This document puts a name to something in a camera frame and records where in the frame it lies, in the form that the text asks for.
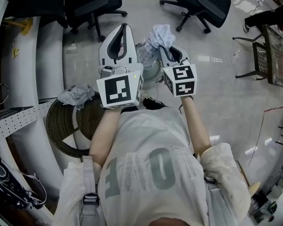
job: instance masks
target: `office chair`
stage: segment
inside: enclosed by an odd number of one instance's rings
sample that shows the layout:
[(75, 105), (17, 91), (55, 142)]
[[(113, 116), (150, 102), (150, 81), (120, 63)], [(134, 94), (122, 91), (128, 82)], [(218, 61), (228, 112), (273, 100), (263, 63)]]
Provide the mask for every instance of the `office chair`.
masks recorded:
[(25, 18), (41, 16), (40, 27), (57, 21), (67, 28), (64, 0), (8, 0), (4, 17)]
[(187, 13), (182, 13), (184, 19), (176, 28), (177, 32), (180, 32), (182, 30), (184, 23), (188, 20), (189, 17), (197, 16), (197, 18), (206, 27), (204, 32), (209, 33), (211, 32), (211, 29), (209, 28), (206, 20), (217, 28), (220, 28), (227, 17), (231, 5), (231, 0), (177, 0), (177, 2), (160, 0), (159, 3), (161, 5), (169, 3), (188, 9)]
[(65, 0), (65, 12), (67, 22), (73, 29), (73, 34), (78, 33), (77, 28), (84, 22), (88, 22), (88, 29), (96, 28), (99, 40), (103, 42), (105, 36), (100, 33), (98, 17), (103, 14), (121, 14), (127, 16), (127, 12), (116, 10), (122, 6), (122, 0)]

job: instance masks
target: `white t-shirt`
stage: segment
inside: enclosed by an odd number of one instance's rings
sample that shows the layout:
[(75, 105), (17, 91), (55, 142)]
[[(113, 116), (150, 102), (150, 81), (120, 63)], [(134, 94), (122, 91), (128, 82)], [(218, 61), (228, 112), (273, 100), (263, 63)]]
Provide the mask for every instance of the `white t-shirt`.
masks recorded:
[[(158, 218), (177, 218), (189, 225), (208, 226), (204, 171), (228, 191), (243, 220), (250, 195), (230, 146), (222, 143), (210, 148), (200, 163), (189, 141), (180, 113), (170, 107), (121, 114), (98, 183), (100, 215), (106, 225), (147, 226)], [(82, 163), (72, 163), (64, 172), (53, 225), (74, 225), (77, 219), (71, 217), (77, 211), (71, 211), (72, 205), (84, 194)]]

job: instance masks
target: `tile floor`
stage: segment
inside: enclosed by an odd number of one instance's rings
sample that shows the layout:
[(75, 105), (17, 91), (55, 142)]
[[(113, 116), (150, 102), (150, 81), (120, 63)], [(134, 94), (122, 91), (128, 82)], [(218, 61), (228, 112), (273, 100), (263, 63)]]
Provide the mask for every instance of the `tile floor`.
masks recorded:
[[(235, 75), (250, 72), (254, 68), (252, 46), (244, 41), (233, 41), (233, 36), (254, 38), (259, 32), (251, 28), (248, 34), (242, 29), (244, 18), (256, 12), (273, 9), (272, 0), (231, 0), (232, 5), (221, 28), (210, 26), (212, 33), (204, 34), (204, 27), (196, 17), (191, 17), (180, 33), (175, 31), (186, 12), (169, 4), (161, 6), (159, 0), (123, 0), (120, 10), (128, 12), (123, 18), (119, 15), (103, 15), (99, 18), (103, 35), (121, 23), (128, 23), (133, 31), (135, 43), (146, 38), (155, 24), (170, 24), (176, 36), (175, 44), (190, 54), (196, 64), (198, 90), (195, 102), (202, 115), (212, 143), (227, 142), (232, 146), (235, 159), (244, 167), (249, 181), (268, 178), (277, 157), (283, 148), (274, 145), (279, 132), (277, 126), (283, 118), (283, 109), (265, 114), (264, 111), (283, 106), (283, 88), (269, 85), (266, 80), (256, 81), (256, 76), (236, 79)], [(95, 89), (98, 74), (98, 51), (95, 29), (87, 30), (87, 24), (73, 35), (65, 30), (63, 49), (63, 71), (65, 88), (86, 82)], [(67, 48), (74, 43), (75, 50)], [(233, 54), (239, 51), (234, 60)], [(172, 97), (163, 83), (146, 86), (147, 93), (168, 106), (178, 108), (180, 99)]]

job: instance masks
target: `pegboard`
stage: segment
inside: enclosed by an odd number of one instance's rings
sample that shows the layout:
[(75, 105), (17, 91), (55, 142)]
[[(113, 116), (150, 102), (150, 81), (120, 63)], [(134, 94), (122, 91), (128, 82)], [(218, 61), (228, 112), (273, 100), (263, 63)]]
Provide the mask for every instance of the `pegboard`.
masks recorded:
[(0, 141), (38, 119), (43, 120), (53, 102), (51, 100), (0, 120)]

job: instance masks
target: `crumpled towel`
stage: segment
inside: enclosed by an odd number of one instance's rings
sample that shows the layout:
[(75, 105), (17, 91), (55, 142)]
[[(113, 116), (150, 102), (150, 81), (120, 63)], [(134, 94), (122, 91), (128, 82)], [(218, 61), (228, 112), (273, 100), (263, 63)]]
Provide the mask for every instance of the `crumpled towel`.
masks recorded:
[(176, 37), (171, 33), (169, 24), (154, 25), (148, 39), (141, 42), (143, 47), (137, 51), (138, 62), (144, 66), (145, 70), (150, 69), (158, 57), (159, 46), (163, 46), (169, 51), (175, 39)]
[(87, 100), (92, 100), (94, 95), (94, 89), (88, 84), (83, 84), (74, 86), (71, 91), (64, 90), (59, 94), (58, 100), (63, 102), (63, 105), (73, 105), (80, 110), (84, 108), (84, 103)]

